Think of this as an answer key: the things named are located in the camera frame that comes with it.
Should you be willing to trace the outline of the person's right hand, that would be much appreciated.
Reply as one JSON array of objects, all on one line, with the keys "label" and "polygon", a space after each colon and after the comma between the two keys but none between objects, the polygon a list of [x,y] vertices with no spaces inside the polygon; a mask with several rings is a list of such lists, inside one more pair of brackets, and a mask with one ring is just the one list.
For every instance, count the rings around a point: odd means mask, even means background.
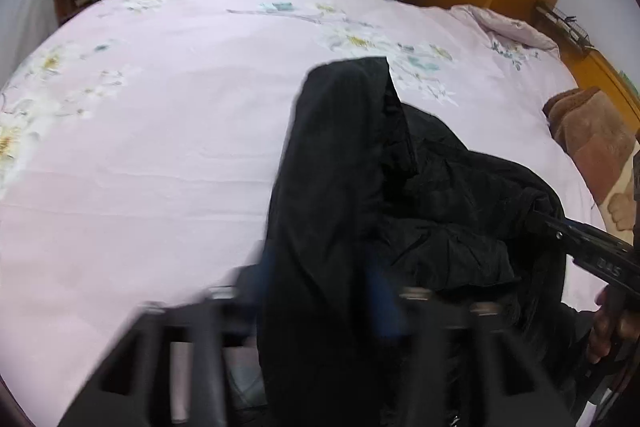
[{"label": "person's right hand", "polygon": [[639,338],[639,314],[625,310],[619,317],[614,317],[610,300],[610,290],[607,287],[596,298],[599,309],[593,317],[586,350],[587,360],[592,364],[608,355],[614,333],[621,340],[637,341]]}]

